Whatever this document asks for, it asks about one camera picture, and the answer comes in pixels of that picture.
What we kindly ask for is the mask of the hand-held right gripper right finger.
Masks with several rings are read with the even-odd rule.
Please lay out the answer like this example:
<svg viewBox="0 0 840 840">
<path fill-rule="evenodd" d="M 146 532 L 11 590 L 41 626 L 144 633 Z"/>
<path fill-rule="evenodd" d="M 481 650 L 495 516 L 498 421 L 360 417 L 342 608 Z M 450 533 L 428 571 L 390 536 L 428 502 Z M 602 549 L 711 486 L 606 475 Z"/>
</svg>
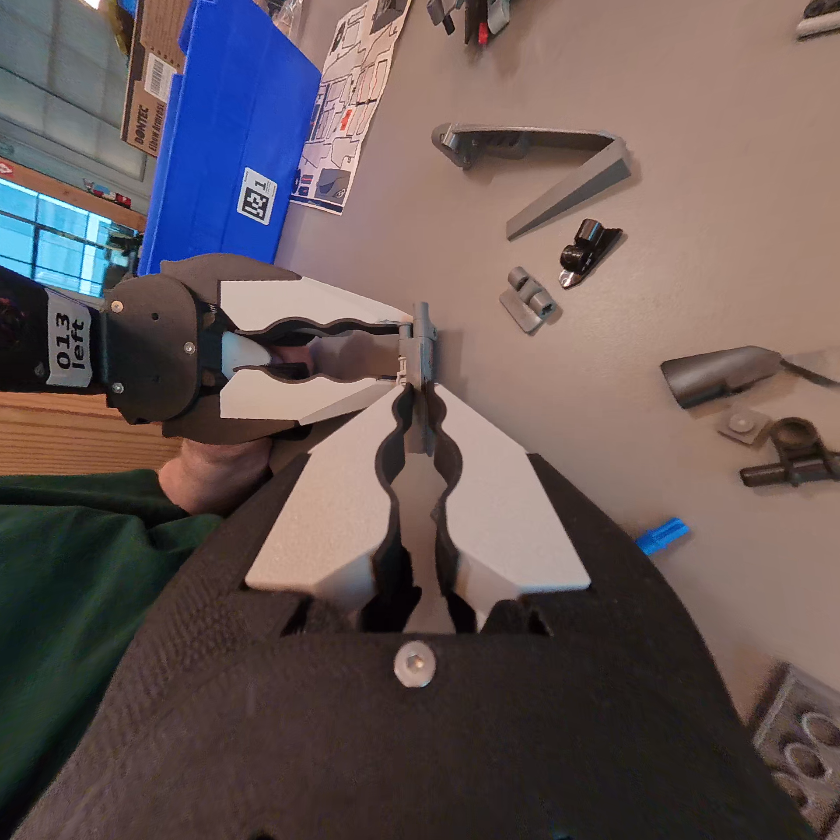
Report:
<svg viewBox="0 0 840 840">
<path fill-rule="evenodd" d="M 442 385 L 425 390 L 444 480 L 436 523 L 437 581 L 458 631 L 524 595 L 592 583 L 527 450 Z"/>
</svg>

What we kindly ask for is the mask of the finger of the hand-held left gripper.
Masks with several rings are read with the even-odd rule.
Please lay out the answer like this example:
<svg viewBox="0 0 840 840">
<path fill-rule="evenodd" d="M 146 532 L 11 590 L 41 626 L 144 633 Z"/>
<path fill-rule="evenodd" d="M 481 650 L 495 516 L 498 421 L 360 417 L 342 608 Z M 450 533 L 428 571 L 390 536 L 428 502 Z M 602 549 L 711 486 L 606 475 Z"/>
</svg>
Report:
<svg viewBox="0 0 840 840">
<path fill-rule="evenodd" d="M 219 415 L 223 419 L 310 425 L 363 411 L 395 387 L 393 379 L 337 381 L 322 374 L 287 381 L 264 367 L 242 367 L 220 392 Z"/>
<path fill-rule="evenodd" d="M 222 280 L 219 307 L 246 335 L 295 330 L 339 334 L 388 333 L 413 323 L 413 315 L 318 280 Z"/>
</svg>

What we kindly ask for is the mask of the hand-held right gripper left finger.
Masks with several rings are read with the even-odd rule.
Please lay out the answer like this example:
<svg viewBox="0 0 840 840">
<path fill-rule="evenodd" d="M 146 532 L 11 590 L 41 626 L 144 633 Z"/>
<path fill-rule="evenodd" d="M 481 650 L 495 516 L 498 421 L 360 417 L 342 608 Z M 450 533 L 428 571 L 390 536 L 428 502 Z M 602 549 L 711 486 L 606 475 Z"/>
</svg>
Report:
<svg viewBox="0 0 840 840">
<path fill-rule="evenodd" d="M 369 632 L 405 628 L 413 567 L 392 484 L 405 466 L 413 408 L 413 387 L 393 387 L 309 449 L 247 588 L 328 602 Z"/>
</svg>

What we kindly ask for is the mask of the grey lego panel assembly red pins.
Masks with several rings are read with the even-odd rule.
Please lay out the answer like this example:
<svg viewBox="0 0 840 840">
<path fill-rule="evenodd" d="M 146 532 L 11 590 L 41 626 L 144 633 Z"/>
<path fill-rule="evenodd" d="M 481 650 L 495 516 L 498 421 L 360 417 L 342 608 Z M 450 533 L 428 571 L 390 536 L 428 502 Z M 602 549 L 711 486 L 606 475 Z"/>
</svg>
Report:
<svg viewBox="0 0 840 840">
<path fill-rule="evenodd" d="M 405 435 L 407 453 L 432 455 L 434 433 L 428 421 L 425 386 L 434 381 L 435 340 L 409 335 L 408 325 L 400 330 L 397 344 L 397 383 L 413 387 L 413 422 Z"/>
</svg>

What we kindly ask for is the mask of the blue plastic bin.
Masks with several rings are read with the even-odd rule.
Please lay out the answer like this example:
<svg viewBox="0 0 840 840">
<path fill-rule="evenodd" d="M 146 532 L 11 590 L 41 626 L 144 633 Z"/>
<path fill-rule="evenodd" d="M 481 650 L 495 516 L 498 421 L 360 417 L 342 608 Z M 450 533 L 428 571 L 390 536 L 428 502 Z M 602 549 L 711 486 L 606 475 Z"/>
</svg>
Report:
<svg viewBox="0 0 840 840">
<path fill-rule="evenodd" d="M 138 273 L 209 254 L 273 262 L 321 75 L 251 1 L 191 2 Z"/>
</svg>

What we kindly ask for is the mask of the long grey lego beam panel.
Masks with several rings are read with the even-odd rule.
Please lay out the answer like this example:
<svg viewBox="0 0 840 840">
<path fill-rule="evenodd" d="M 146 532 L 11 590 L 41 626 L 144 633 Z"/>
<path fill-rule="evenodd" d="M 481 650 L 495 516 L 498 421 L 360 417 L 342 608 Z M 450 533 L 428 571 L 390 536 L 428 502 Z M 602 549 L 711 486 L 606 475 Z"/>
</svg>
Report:
<svg viewBox="0 0 840 840">
<path fill-rule="evenodd" d="M 449 122 L 432 130 L 433 146 L 463 171 L 479 159 L 519 161 L 533 149 L 600 153 L 622 138 L 602 131 L 502 127 Z"/>
</svg>

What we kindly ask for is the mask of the grey black lego car model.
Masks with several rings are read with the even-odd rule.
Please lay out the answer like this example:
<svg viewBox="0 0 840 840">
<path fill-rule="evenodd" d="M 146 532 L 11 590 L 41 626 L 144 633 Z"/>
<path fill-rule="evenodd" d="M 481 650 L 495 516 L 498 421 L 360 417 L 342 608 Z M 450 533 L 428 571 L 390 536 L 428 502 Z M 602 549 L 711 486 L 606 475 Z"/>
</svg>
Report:
<svg viewBox="0 0 840 840">
<path fill-rule="evenodd" d="M 511 20 L 511 1 L 426 1 L 434 26 L 443 26 L 447 35 L 455 33 L 454 12 L 465 11 L 464 43 L 487 46 Z"/>
</svg>

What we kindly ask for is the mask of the blue lego pin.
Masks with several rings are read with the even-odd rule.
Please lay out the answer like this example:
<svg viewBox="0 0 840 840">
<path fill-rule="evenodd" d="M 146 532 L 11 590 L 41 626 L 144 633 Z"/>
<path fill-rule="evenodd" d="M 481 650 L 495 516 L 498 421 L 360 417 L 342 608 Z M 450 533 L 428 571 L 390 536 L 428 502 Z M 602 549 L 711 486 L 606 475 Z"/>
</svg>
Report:
<svg viewBox="0 0 840 840">
<path fill-rule="evenodd" d="M 636 538 L 635 544 L 651 557 L 690 534 L 690 527 L 681 518 L 670 518 L 656 528 L 643 532 Z"/>
</svg>

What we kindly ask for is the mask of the white lego sticker sheet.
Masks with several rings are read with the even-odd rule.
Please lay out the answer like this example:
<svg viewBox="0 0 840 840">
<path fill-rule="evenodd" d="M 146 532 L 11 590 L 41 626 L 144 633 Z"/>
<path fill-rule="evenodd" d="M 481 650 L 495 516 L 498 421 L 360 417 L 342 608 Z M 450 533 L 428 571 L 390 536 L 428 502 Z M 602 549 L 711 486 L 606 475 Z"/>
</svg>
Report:
<svg viewBox="0 0 840 840">
<path fill-rule="evenodd" d="M 341 215 L 410 1 L 367 1 L 336 25 L 290 200 Z"/>
</svg>

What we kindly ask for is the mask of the flat grey lego stud tile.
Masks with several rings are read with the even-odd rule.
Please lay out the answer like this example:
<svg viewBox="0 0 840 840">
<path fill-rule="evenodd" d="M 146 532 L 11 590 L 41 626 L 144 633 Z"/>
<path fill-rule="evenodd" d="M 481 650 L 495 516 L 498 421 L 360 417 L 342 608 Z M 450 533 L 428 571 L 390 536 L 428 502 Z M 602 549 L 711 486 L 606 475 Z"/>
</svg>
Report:
<svg viewBox="0 0 840 840">
<path fill-rule="evenodd" d="M 746 446 L 760 445 L 774 419 L 764 413 L 743 406 L 728 406 L 721 413 L 716 432 Z"/>
</svg>

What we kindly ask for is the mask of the dark grey curved lego panel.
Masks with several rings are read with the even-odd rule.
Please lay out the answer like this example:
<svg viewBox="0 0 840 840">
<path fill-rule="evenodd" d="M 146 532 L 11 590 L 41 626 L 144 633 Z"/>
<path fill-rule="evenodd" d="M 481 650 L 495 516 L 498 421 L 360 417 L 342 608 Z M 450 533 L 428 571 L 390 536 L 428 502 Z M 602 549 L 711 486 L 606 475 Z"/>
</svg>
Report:
<svg viewBox="0 0 840 840">
<path fill-rule="evenodd" d="M 688 410 L 747 391 L 777 375 L 782 361 L 781 353 L 750 345 L 667 360 L 659 368 L 679 407 Z"/>
</svg>

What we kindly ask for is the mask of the black lego axle connector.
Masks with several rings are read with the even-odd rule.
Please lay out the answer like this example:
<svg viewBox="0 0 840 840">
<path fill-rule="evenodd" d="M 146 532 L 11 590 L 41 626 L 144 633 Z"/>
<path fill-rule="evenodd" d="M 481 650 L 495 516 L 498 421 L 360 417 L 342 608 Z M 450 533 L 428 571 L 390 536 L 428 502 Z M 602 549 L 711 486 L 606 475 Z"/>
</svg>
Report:
<svg viewBox="0 0 840 840">
<path fill-rule="evenodd" d="M 839 481 L 839 454 L 825 446 L 816 427 L 800 417 L 786 417 L 769 429 L 777 460 L 740 470 L 747 488 L 800 487 L 822 480 Z"/>
</svg>

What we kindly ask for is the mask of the white bar grey lego piece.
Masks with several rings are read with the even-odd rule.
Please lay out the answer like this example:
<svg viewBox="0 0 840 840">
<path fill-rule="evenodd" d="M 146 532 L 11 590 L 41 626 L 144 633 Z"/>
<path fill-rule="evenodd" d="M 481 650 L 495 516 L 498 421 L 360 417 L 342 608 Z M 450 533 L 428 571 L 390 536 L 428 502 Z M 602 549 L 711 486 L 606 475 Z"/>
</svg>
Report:
<svg viewBox="0 0 840 840">
<path fill-rule="evenodd" d="M 839 1 L 810 1 L 795 28 L 796 40 L 839 31 Z"/>
</svg>

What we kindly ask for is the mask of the person's left hand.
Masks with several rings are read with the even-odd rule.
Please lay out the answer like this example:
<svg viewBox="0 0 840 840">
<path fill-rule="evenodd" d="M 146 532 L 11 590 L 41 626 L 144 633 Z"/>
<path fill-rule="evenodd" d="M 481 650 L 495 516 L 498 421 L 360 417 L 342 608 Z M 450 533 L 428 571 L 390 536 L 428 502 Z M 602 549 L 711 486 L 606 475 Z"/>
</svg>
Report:
<svg viewBox="0 0 840 840">
<path fill-rule="evenodd" d="M 235 445 L 184 440 L 158 471 L 167 499 L 189 515 L 227 516 L 271 477 L 268 437 Z"/>
</svg>

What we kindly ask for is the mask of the person's green shirt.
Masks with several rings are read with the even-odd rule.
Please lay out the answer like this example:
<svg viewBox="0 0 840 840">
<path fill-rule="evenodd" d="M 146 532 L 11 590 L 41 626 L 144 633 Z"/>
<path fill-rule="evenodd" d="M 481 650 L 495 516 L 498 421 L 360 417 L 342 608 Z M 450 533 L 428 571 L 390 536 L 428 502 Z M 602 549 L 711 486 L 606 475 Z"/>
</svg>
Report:
<svg viewBox="0 0 840 840">
<path fill-rule="evenodd" d="M 1 828 L 79 743 L 144 616 L 221 517 L 152 470 L 1 478 Z"/>
</svg>

